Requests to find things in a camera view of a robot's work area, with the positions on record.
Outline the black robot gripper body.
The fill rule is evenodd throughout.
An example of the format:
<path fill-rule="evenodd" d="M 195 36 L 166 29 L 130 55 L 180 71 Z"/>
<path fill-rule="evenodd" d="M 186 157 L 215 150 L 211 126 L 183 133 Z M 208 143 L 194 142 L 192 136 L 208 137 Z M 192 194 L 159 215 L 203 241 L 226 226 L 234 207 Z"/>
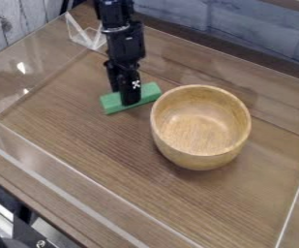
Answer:
<path fill-rule="evenodd" d="M 144 25 L 131 21 L 127 25 L 103 29 L 107 36 L 107 57 L 104 66 L 111 70 L 116 66 L 139 66 L 146 57 Z"/>

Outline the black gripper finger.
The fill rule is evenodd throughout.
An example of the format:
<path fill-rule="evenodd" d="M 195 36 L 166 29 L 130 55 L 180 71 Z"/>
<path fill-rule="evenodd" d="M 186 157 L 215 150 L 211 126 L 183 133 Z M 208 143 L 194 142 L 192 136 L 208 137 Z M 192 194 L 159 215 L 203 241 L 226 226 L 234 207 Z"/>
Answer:
<path fill-rule="evenodd" d="M 142 80 L 135 69 L 120 68 L 116 77 L 120 101 L 123 106 L 131 106 L 142 100 Z"/>
<path fill-rule="evenodd" d="M 118 83 L 119 68 L 111 60 L 107 60 L 104 62 L 104 66 L 107 69 L 107 78 L 108 78 L 108 82 L 111 86 L 111 91 L 118 92 L 119 91 L 119 83 Z"/>

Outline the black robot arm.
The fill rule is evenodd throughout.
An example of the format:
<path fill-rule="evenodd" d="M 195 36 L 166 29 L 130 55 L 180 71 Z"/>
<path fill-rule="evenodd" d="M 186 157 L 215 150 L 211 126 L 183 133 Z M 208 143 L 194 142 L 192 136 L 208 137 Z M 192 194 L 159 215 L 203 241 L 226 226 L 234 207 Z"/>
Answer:
<path fill-rule="evenodd" d="M 139 61 L 146 57 L 144 25 L 132 18 L 134 0 L 92 0 L 107 36 L 107 77 L 123 106 L 142 100 Z"/>

